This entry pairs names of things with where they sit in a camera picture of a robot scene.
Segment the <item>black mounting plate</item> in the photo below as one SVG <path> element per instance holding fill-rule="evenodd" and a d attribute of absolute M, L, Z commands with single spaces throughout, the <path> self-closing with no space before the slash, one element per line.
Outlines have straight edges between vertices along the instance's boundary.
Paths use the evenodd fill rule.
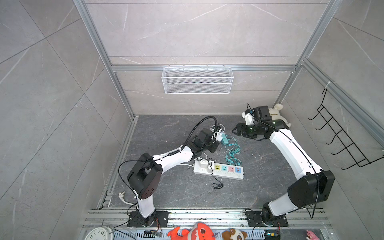
<path fill-rule="evenodd" d="M 155 218 L 159 220 L 160 227 L 168 226 L 168 215 L 169 215 L 169 212 L 167 211 L 155 212 Z M 137 211 L 131 212 L 129 214 L 127 227 L 143 227 L 143 225 L 144 224 L 141 218 L 139 217 L 139 213 Z M 156 226 L 157 226 L 157 223 L 156 223 L 156 220 L 154 220 L 152 225 L 149 227 L 156 227 Z"/>
<path fill-rule="evenodd" d="M 269 222 L 265 222 L 264 224 L 261 216 L 261 211 L 245 211 L 245 215 L 247 216 L 248 226 L 250 227 L 278 227 L 280 223 L 280 227 L 288 227 L 288 222 L 285 215 L 278 216 Z"/>

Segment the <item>white power strip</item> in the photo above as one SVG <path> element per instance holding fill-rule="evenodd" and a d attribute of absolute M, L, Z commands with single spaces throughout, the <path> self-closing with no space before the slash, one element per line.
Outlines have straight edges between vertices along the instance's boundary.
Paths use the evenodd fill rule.
<path fill-rule="evenodd" d="M 238 180 L 244 179 L 243 167 L 215 163 L 214 161 L 208 162 L 207 160 L 195 160 L 193 172 L 196 174 L 211 175 L 212 169 L 209 165 L 212 166 L 213 176 L 215 177 L 223 177 Z"/>

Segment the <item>red shark plush toy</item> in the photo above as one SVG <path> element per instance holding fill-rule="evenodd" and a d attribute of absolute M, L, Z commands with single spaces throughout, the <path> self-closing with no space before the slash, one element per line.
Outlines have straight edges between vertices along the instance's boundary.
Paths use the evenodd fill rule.
<path fill-rule="evenodd" d="M 171 240 L 216 240 L 212 230 L 204 223 L 198 222 L 192 228 L 192 231 L 183 229 L 182 236 L 177 234 L 180 227 L 176 227 L 174 230 L 168 233 Z"/>

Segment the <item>white wire mesh basket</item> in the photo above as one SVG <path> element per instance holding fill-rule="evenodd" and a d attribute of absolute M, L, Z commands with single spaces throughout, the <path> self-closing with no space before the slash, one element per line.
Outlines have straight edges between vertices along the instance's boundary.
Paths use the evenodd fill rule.
<path fill-rule="evenodd" d="M 233 82 L 230 67 L 165 67 L 161 76 L 166 94 L 229 93 Z"/>

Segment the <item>clock face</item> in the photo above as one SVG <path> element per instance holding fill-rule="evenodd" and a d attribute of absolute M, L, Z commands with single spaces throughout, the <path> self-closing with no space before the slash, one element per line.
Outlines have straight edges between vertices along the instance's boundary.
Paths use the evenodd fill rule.
<path fill-rule="evenodd" d="M 113 233 L 109 227 L 98 227 L 93 229 L 85 237 L 85 240 L 112 240 Z"/>

